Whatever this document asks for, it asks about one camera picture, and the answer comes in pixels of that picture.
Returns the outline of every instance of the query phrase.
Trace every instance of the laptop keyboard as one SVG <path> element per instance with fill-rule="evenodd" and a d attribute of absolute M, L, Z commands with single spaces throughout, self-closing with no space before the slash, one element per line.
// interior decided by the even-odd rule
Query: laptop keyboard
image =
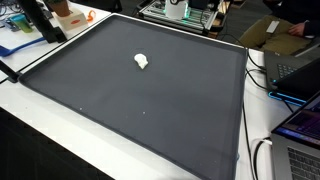
<path fill-rule="evenodd" d="M 320 180 L 320 159 L 288 148 L 293 180 Z"/>
<path fill-rule="evenodd" d="M 280 78 L 283 78 L 283 77 L 289 75 L 290 73 L 294 72 L 295 70 L 297 70 L 297 69 L 290 67 L 290 66 L 287 66 L 287 65 L 278 64 L 278 72 L 279 72 Z"/>

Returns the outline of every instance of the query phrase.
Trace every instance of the person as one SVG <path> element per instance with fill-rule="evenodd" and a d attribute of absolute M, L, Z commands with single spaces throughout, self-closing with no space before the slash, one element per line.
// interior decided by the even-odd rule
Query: person
<path fill-rule="evenodd" d="M 320 0 L 263 2 L 272 13 L 253 24 L 240 37 L 239 45 L 290 55 L 320 35 Z M 269 26 L 273 26 L 275 30 L 267 32 Z"/>

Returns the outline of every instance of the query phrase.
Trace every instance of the laptop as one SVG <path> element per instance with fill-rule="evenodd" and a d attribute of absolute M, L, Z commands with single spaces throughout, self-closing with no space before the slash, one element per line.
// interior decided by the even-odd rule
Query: laptop
<path fill-rule="evenodd" d="M 320 180 L 320 92 L 271 133 L 276 180 Z"/>
<path fill-rule="evenodd" d="M 320 58 L 308 60 L 264 53 L 269 97 L 303 105 L 320 90 Z"/>

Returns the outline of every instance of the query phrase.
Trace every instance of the gray mat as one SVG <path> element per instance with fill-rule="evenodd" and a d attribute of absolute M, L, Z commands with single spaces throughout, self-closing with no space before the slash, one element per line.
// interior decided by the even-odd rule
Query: gray mat
<path fill-rule="evenodd" d="M 202 179 L 228 180 L 245 65 L 244 49 L 113 15 L 19 80 Z"/>

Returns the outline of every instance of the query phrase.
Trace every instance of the white table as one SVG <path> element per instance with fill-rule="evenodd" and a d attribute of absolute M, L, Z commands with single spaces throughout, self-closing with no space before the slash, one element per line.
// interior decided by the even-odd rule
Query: white table
<path fill-rule="evenodd" d="M 251 50 L 250 55 L 258 64 L 262 64 L 261 52 Z M 249 61 L 248 68 L 254 68 Z M 254 72 L 252 74 L 258 83 L 264 84 L 262 75 Z M 115 179 L 198 179 L 153 152 L 27 89 L 20 83 L 12 84 L 5 81 L 0 84 L 0 92 L 1 107 Z M 249 78 L 246 80 L 244 102 L 250 142 L 269 136 L 270 131 L 290 114 L 283 102 L 267 97 L 267 93 L 257 88 Z M 250 180 L 252 177 L 243 121 L 239 153 L 236 179 Z M 260 179 L 272 179 L 271 164 L 270 148 L 262 146 L 258 158 Z"/>
<path fill-rule="evenodd" d="M 91 27 L 101 19 L 111 14 L 110 12 L 107 12 L 107 11 L 102 11 L 99 9 L 95 9 L 95 8 L 91 8 L 91 7 L 87 7 L 87 6 L 83 6 L 75 3 L 69 3 L 69 4 L 71 7 L 75 7 L 80 11 L 82 11 L 85 16 L 88 15 L 90 10 L 94 10 L 96 12 L 96 17 L 93 19 L 92 22 L 88 23 L 89 27 Z M 50 20 L 50 22 L 54 27 L 60 26 L 60 24 L 53 18 Z M 88 26 L 81 26 L 81 27 L 72 29 L 70 31 L 65 31 L 65 35 L 67 39 L 70 40 L 72 37 L 76 36 L 81 31 L 88 28 Z M 32 33 L 24 33 L 22 31 L 12 32 L 8 28 L 0 29 L 0 45 L 9 49 L 15 48 L 19 45 L 38 39 L 40 37 L 42 37 L 42 35 L 36 29 L 36 27 L 33 27 Z M 49 44 L 46 41 L 42 41 L 32 46 L 21 49 L 10 56 L 0 57 L 0 60 L 3 61 L 7 66 L 9 66 L 14 71 L 19 71 L 26 65 L 32 63 L 42 55 L 50 52 L 51 50 L 53 50 L 54 48 L 60 45 L 61 44 L 57 42 Z M 0 71 L 0 81 L 2 81 L 5 78 L 7 78 L 7 75 Z"/>

